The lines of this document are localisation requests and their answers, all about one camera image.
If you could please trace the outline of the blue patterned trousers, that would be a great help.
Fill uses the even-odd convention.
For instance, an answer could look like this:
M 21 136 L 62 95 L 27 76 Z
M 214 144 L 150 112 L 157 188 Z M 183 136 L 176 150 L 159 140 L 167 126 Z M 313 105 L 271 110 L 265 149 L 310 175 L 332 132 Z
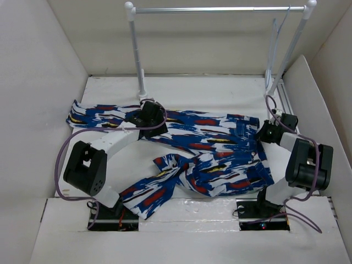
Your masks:
M 115 128 L 140 107 L 141 104 L 85 107 L 74 102 L 67 123 L 82 131 Z M 118 204 L 122 203 L 133 214 L 148 219 L 172 198 L 176 186 L 215 197 L 248 194 L 274 183 L 262 144 L 255 139 L 260 127 L 258 118 L 198 111 L 166 112 L 168 132 L 140 140 L 164 144 L 181 153 L 155 158 L 157 175 L 141 179 L 118 193 Z

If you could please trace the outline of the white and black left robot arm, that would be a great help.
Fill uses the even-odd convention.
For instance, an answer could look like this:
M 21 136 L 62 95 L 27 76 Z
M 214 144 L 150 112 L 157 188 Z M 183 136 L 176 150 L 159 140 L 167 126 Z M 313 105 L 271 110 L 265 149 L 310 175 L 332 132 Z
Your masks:
M 103 205 L 111 218 L 122 213 L 119 194 L 106 184 L 107 162 L 117 152 L 142 138 L 167 132 L 167 112 L 157 102 L 147 100 L 141 109 L 115 128 L 102 127 L 103 137 L 92 142 L 78 141 L 68 159 L 63 180 Z

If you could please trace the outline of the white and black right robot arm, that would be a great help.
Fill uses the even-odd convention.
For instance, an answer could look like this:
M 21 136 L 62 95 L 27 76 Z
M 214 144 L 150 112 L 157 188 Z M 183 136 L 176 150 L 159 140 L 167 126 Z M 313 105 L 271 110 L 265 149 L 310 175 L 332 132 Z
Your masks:
M 256 134 L 260 142 L 275 143 L 290 152 L 285 177 L 263 188 L 254 203 L 262 217 L 279 211 L 284 201 L 306 191 L 326 190 L 330 184 L 333 147 L 314 144 L 295 132 L 298 118 L 291 114 L 274 115 Z

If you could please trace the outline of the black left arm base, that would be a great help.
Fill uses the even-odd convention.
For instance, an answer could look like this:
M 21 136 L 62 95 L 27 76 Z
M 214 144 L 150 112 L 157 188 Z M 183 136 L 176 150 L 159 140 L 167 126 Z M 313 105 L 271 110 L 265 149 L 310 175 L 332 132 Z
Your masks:
M 121 203 L 115 208 L 107 208 L 93 201 L 86 203 L 90 209 L 87 229 L 93 232 L 137 232 L 139 230 L 139 217 L 126 209 Z

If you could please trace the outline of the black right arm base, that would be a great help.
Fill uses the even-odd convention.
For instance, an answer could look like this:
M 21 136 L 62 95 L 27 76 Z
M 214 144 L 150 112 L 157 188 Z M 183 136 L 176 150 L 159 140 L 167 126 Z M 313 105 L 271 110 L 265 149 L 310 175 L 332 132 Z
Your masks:
M 236 199 L 233 216 L 239 221 L 240 231 L 290 231 L 283 205 L 266 200 L 266 188 L 259 191 L 255 199 Z

